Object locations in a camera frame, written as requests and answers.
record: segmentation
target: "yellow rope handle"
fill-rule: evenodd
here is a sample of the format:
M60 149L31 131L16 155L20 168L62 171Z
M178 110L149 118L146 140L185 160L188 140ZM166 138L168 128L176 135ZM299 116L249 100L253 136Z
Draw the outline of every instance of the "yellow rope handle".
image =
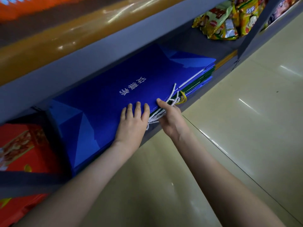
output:
M185 95L185 92L180 91L180 93L181 93L180 101L178 103L176 103L176 104L185 103L187 101L187 97Z

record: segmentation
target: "hand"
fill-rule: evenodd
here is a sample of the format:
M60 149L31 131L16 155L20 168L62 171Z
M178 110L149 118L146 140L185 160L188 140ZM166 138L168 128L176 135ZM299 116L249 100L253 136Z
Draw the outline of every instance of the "hand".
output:
M149 106L144 104L144 113L141 116L141 103L136 103L134 115L132 112L132 104L123 108L120 117L120 123L116 133L116 138L112 145L118 145L133 154L140 146L143 135L146 131L149 120Z
M182 135L190 132L189 127L181 115L181 110L177 106L170 106L161 99L157 99L157 104L166 110L165 116L160 118L159 122L165 134L167 134L173 142L178 141Z

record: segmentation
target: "right hand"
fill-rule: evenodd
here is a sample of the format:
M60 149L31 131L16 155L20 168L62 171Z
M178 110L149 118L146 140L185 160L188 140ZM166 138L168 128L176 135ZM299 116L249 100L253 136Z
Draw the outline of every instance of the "right hand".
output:
M159 122L165 134L167 134L173 142L180 140L180 137L190 132L189 127L181 115L181 110L177 106L171 106L161 99L157 99L157 104L166 110L165 116L160 118Z

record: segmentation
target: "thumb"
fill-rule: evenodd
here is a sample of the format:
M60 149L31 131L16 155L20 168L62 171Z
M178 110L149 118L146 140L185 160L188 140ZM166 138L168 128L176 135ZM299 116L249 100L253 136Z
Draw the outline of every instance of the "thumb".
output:
M157 98L157 104L159 107L165 109L166 111L171 109L171 106L168 103L164 102L159 98Z

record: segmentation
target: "stack of paper bags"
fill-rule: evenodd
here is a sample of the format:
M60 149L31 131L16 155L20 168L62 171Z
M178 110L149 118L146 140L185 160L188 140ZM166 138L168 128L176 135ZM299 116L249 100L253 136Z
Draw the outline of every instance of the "stack of paper bags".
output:
M121 110L129 103L148 103L175 93L191 94L211 79L215 59L152 45L51 102L50 114L59 131L72 171L78 172L115 138Z

